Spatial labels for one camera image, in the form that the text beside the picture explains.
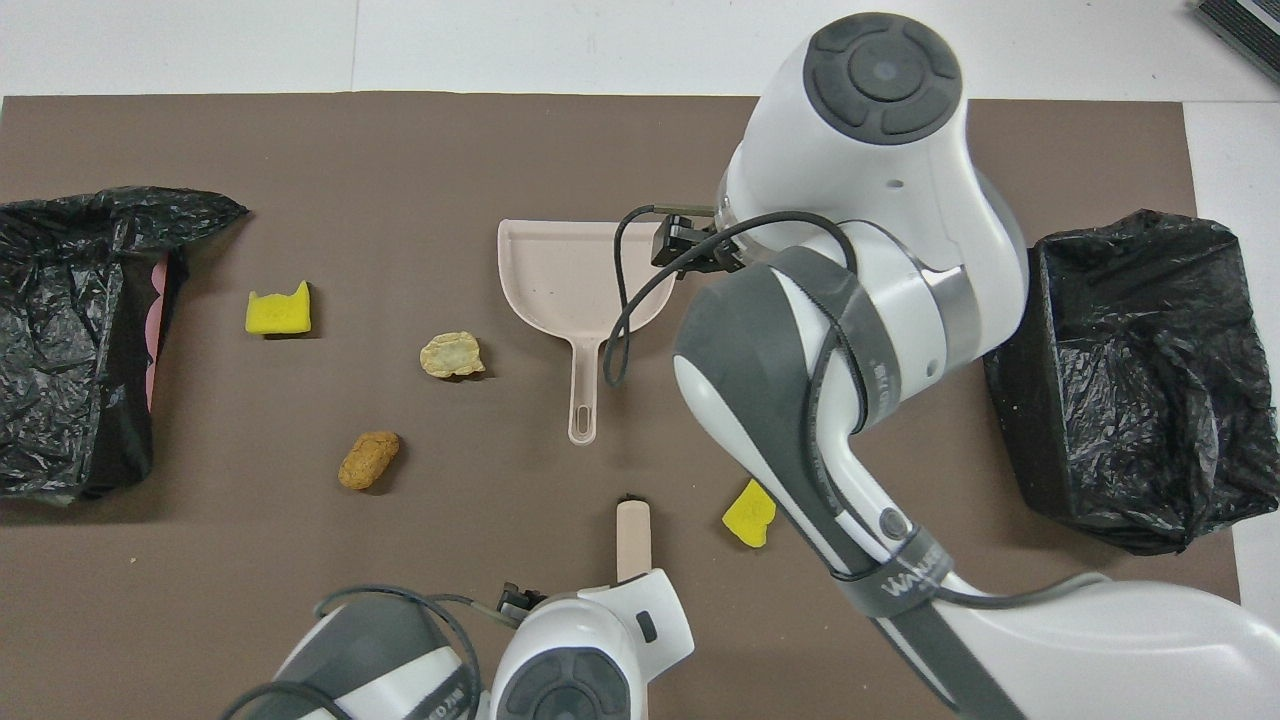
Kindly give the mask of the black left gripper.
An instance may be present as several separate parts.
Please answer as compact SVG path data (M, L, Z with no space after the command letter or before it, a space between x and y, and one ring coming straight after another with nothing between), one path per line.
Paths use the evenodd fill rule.
M540 591L506 582L498 598L498 612L508 619L525 619L547 600L548 594Z

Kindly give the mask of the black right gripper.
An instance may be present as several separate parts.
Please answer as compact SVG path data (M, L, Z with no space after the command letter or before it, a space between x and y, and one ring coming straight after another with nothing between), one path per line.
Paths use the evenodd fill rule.
M696 227L691 217L667 215L653 234L652 265L676 266L677 273L733 273L745 268L735 240L721 241L713 249L701 251L687 261L678 259L699 243L710 238L718 228L714 224Z

